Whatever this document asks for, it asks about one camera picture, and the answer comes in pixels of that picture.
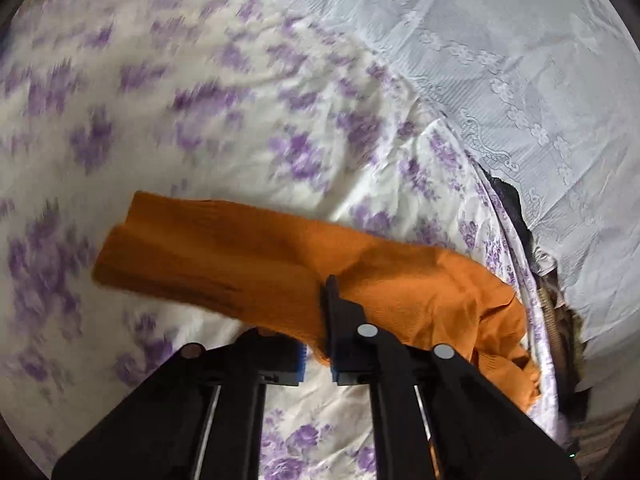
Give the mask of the purple floral bed sheet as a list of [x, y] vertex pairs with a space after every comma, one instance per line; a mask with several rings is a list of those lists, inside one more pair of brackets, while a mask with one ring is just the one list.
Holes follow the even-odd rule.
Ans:
[[436, 244], [527, 311], [558, 396], [536, 285], [442, 112], [373, 52], [269, 0], [43, 0], [1, 57], [1, 414], [42, 474], [185, 342], [237, 322], [96, 286], [134, 192], [223, 198]]

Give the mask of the brown woven mat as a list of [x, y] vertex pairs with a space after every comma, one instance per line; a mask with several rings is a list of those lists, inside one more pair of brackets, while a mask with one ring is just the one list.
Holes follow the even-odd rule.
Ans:
[[556, 303], [558, 296], [549, 290], [541, 278], [536, 279], [544, 326], [549, 339], [554, 377], [559, 396], [559, 410], [567, 415], [570, 411], [570, 396], [574, 393], [576, 373], [574, 367], [572, 341], [573, 327], [570, 315]]

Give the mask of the white lace cover cloth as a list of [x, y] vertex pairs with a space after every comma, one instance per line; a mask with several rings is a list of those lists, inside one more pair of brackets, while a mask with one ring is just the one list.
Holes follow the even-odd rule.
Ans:
[[516, 188], [592, 358], [639, 344], [639, 51], [608, 0], [282, 0], [356, 32]]

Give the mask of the orange knit sweater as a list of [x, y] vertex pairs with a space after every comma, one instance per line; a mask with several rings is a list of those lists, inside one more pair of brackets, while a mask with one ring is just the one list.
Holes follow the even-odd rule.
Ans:
[[516, 293], [446, 248], [223, 200], [139, 192], [108, 233], [92, 276], [291, 336], [320, 360], [329, 356], [320, 294], [336, 278], [344, 298], [404, 344], [449, 344], [522, 410], [540, 395]]

